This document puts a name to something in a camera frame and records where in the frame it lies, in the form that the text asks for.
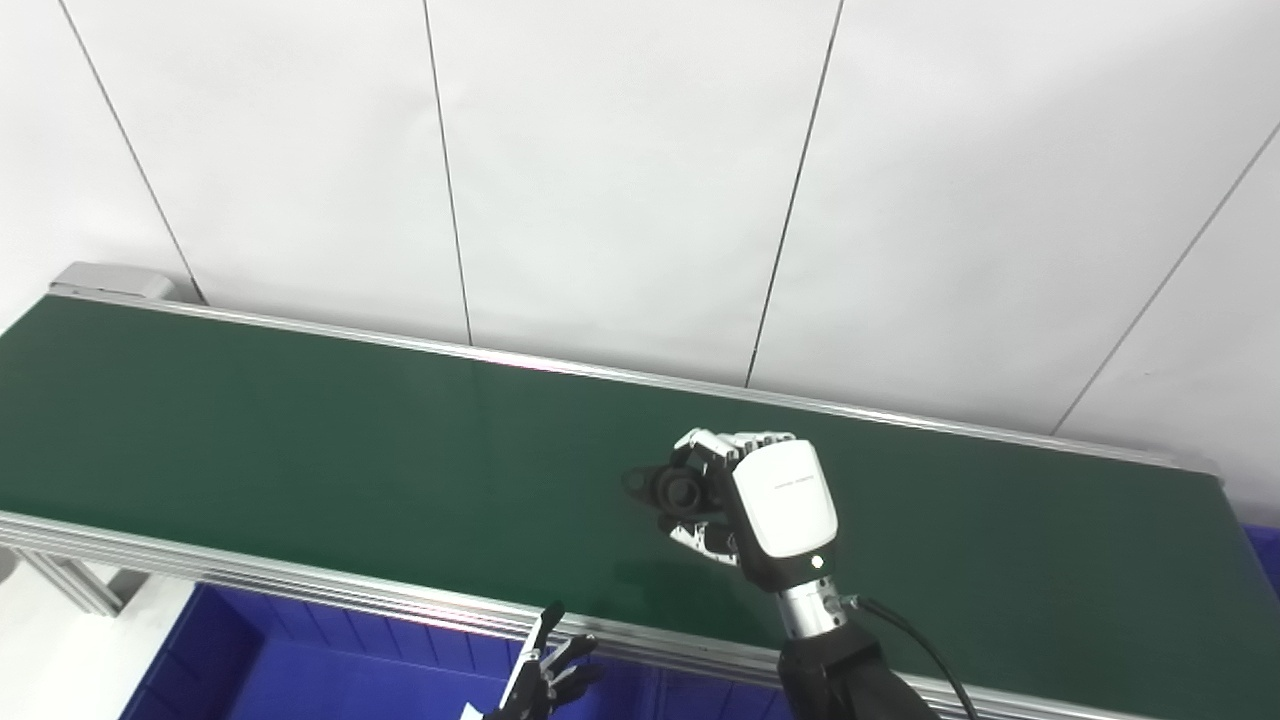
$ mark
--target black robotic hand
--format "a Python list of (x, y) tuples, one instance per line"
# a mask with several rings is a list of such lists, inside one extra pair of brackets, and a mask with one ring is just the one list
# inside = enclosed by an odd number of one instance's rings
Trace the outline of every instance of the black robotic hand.
[(467, 705), (461, 720), (547, 720), (556, 708), (586, 694), (591, 683), (600, 679), (603, 667), (570, 662), (595, 651), (595, 637), (573, 635), (543, 656), (548, 635), (563, 616), (564, 605), (558, 601), (543, 610), (525, 638), (498, 708), (480, 715)]

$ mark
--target black cable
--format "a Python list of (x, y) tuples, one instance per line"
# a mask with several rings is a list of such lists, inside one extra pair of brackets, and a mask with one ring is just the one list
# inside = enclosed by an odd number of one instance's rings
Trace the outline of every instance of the black cable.
[(902, 618), (897, 612), (893, 612), (884, 603), (869, 598), (864, 594), (855, 594), (850, 597), (849, 605), (852, 606), (855, 610), (865, 610), (867, 612), (870, 612), (872, 615), (879, 618), (881, 620), (884, 620), (890, 625), (896, 626), (899, 630), (902, 630), (904, 633), (911, 635), (911, 639), (919, 643), (919, 646), (924, 648), (924, 652), (929, 653), (929, 657), (932, 657), (933, 661), (937, 662), (938, 669), (942, 670), (942, 675), (947, 679), (948, 683), (951, 683), (951, 689), (955, 691), (956, 697), (960, 698), (960, 705), (964, 706), (965, 715), (969, 716), (969, 720), (978, 720), (978, 711), (973, 707), (973, 701), (969, 700), (969, 693), (964, 691), (964, 685), (961, 685), (960, 680), (957, 680), (956, 676), (951, 674), (951, 669), (947, 667), (947, 664), (942, 661), (942, 656), (938, 653), (937, 648), (933, 647), (933, 643), (931, 643), (928, 638), (920, 634), (919, 630), (913, 628), (911, 624), (906, 621), (906, 618)]

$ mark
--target floor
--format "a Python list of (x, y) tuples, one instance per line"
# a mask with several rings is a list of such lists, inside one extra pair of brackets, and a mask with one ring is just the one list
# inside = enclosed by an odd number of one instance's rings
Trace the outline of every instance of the floor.
[(109, 620), (81, 612), (0, 548), (0, 717), (118, 719), (191, 591), (189, 582), (151, 577)]

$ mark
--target green conveyor belt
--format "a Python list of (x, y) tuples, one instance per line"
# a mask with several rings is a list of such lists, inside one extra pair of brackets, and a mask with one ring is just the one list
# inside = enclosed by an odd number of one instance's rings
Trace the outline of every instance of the green conveyor belt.
[(1206, 474), (68, 297), (0, 337), (0, 510), (777, 646), (620, 491), (695, 425), (812, 439), (841, 589), (970, 683), (1280, 717), (1280, 610)]

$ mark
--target panel seam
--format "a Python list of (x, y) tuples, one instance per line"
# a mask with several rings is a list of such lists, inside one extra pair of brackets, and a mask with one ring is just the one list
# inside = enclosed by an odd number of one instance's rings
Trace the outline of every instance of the panel seam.
[(93, 82), (97, 85), (97, 90), (102, 95), (102, 101), (106, 102), (106, 109), (111, 113), (111, 119), (115, 120), (115, 128), (120, 131), (120, 138), (124, 140), (124, 147), (128, 149), (129, 158), (133, 159), (133, 167), (137, 168), (138, 176), (142, 177), (142, 184), (147, 188), (147, 195), (151, 197), (151, 205), (155, 206), (156, 214), (160, 215), (160, 222), (164, 223), (165, 233), (169, 234), (169, 241), (173, 243), (173, 249), (178, 252), (178, 259), (182, 261), (183, 269), (187, 270), (187, 279), (191, 281), (191, 288), (196, 292), (196, 299), (198, 299), (202, 305), (209, 305), (204, 291), (200, 290), (200, 283), (196, 282), (196, 273), (191, 269), (187, 254), (183, 252), (182, 245), (178, 243), (178, 236), (173, 232), (173, 225), (169, 223), (169, 215), (166, 215), (164, 208), (160, 206), (160, 197), (156, 196), (155, 187), (151, 186), (151, 178), (148, 178), (147, 172), (142, 169), (142, 160), (138, 159), (138, 152), (133, 147), (133, 141), (129, 140), (129, 133), (124, 131), (124, 123), (120, 120), (120, 114), (115, 110), (115, 104), (111, 102), (111, 96), (106, 92), (106, 85), (102, 82), (102, 76), (97, 72), (97, 65), (93, 64), (93, 58), (88, 54), (88, 47), (84, 45), (84, 38), (81, 36), (79, 28), (76, 26), (76, 20), (72, 19), (72, 13), (67, 8), (65, 0), (58, 0), (58, 6), (61, 8), (63, 17), (67, 18), (67, 24), (70, 27), (72, 35), (76, 36), (76, 44), (81, 49), (81, 55), (84, 56), (84, 63), (88, 64), (90, 73), (93, 74)]
[(1202, 237), (1204, 237), (1204, 232), (1210, 228), (1210, 225), (1213, 224), (1213, 220), (1217, 219), (1219, 214), (1222, 211), (1222, 208), (1225, 208), (1226, 204), (1231, 200), (1231, 196), (1235, 195), (1236, 188), (1239, 188), (1240, 183), (1244, 182), (1244, 178), (1249, 174), (1249, 170), (1252, 170), (1253, 165), (1257, 164), (1258, 159), (1262, 158), (1262, 154), (1267, 151), (1267, 147), (1271, 145), (1271, 141), (1275, 140), (1277, 132), (1280, 132), (1280, 122), (1277, 122), (1275, 127), (1271, 128), (1271, 132), (1267, 133), (1266, 140), (1262, 141), (1262, 145), (1258, 147), (1258, 150), (1253, 154), (1252, 158), (1249, 158), (1249, 161), (1244, 164), (1244, 169), (1240, 170), (1240, 174), (1235, 177), (1235, 181), (1231, 182), (1231, 186), (1226, 188), (1226, 193), (1224, 193), (1222, 199), (1217, 201), (1217, 205), (1213, 206), (1213, 210), (1208, 214), (1208, 218), (1204, 219), (1204, 223), (1201, 224), (1199, 229), (1192, 237), (1190, 242), (1187, 243), (1187, 247), (1184, 247), (1178, 259), (1174, 260), (1174, 264), (1169, 268), (1169, 272), (1165, 273), (1165, 277), (1156, 286), (1156, 290), (1152, 291), (1152, 293), (1147, 297), (1147, 301), (1143, 302), (1142, 307), (1138, 310), (1138, 314), (1134, 315), (1132, 320), (1129, 320), (1129, 325), (1125, 327), (1123, 333), (1120, 333), (1119, 340), (1116, 340), (1115, 343), (1111, 346), (1111, 350), (1102, 359), (1102, 363), (1100, 363), (1098, 366), (1093, 370), (1093, 374), (1089, 375), (1089, 379), (1084, 382), (1084, 386), (1080, 388), (1080, 392), (1075, 395), (1075, 398), (1071, 400), (1071, 404), (1066, 406), (1066, 411), (1062, 413), (1062, 416), (1059, 418), (1057, 423), (1053, 425), (1053, 429), (1050, 430), (1051, 436), (1056, 436), (1059, 430), (1062, 429), (1062, 425), (1066, 423), (1066, 419), (1071, 416), (1071, 413), (1075, 411), (1076, 406), (1080, 405), (1080, 401), (1084, 400), (1084, 396), (1088, 395), (1089, 389), (1102, 375), (1102, 370), (1105, 370), (1107, 365), (1111, 364), (1111, 360), (1116, 356), (1116, 352), (1125, 343), (1125, 341), (1129, 340), (1129, 336), (1133, 334), (1134, 328), (1138, 327), (1138, 323), (1140, 323), (1143, 316), (1146, 316), (1147, 311), (1151, 310), (1151, 306), (1156, 302), (1156, 299), (1160, 297), (1160, 295), (1165, 291), (1165, 287), (1169, 286), (1169, 281), (1172, 279), (1174, 274), (1176, 274), (1179, 268), (1183, 266), (1183, 263), (1192, 254), (1192, 250), (1196, 249), (1196, 245), (1199, 243)]
[(822, 72), (818, 74), (818, 90), (814, 94), (813, 108), (809, 110), (809, 124), (805, 127), (804, 142), (800, 145), (800, 160), (796, 163), (796, 177), (791, 183), (791, 196), (787, 199), (787, 211), (782, 217), (782, 233), (778, 237), (778, 249), (773, 255), (773, 268), (769, 270), (769, 284), (764, 290), (764, 306), (760, 307), (760, 323), (755, 328), (755, 342), (751, 345), (751, 359), (746, 364), (746, 378), (742, 387), (751, 386), (751, 374), (755, 372), (755, 357), (760, 352), (760, 338), (764, 336), (764, 320), (769, 315), (769, 301), (773, 299), (773, 284), (778, 279), (778, 265), (782, 264), (782, 247), (787, 242), (787, 231), (791, 228), (791, 213), (795, 210), (796, 193), (800, 190), (800, 176), (804, 173), (804, 161), (809, 155), (809, 141), (813, 138), (813, 126), (818, 119), (818, 106), (822, 102), (822, 90), (827, 85), (827, 69), (831, 67), (831, 53), (836, 47), (836, 33), (840, 31), (840, 15), (845, 12), (845, 0), (836, 5), (836, 19), (831, 24), (831, 36), (827, 38), (827, 54), (822, 59)]
[(449, 167), (449, 145), (444, 138), (444, 106), (440, 100), (440, 79), (435, 69), (435, 41), (431, 37), (431, 12), (422, 0), (422, 19), (426, 24), (426, 55), (431, 61), (431, 90), (435, 92), (435, 120), (440, 126), (440, 155), (444, 160), (444, 187), (449, 195), (449, 223), (453, 227), (453, 254), (458, 263), (458, 288), (462, 291), (462, 319), (467, 328), (467, 345), (475, 345), (471, 336), (471, 305), (467, 302), (467, 278), (462, 270), (462, 240), (458, 237), (458, 209), (453, 201), (453, 169)]

